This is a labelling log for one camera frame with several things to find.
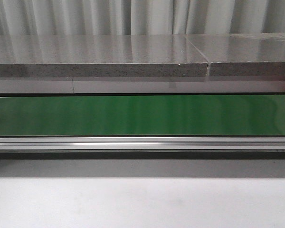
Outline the green conveyor belt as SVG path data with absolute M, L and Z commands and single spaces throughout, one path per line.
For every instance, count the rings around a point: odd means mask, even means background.
M 285 135 L 285 95 L 0 97 L 0 136 Z

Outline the grey speckled stone counter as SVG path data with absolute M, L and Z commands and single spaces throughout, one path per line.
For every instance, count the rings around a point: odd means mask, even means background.
M 285 33 L 0 36 L 0 94 L 285 94 Z

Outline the white pleated curtain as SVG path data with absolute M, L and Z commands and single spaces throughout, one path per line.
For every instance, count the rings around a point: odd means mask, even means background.
M 0 0 L 0 35 L 285 33 L 285 0 Z

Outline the aluminium conveyor frame rail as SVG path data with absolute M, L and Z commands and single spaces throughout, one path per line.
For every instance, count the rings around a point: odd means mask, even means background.
M 285 159 L 285 137 L 0 137 L 0 159 Z

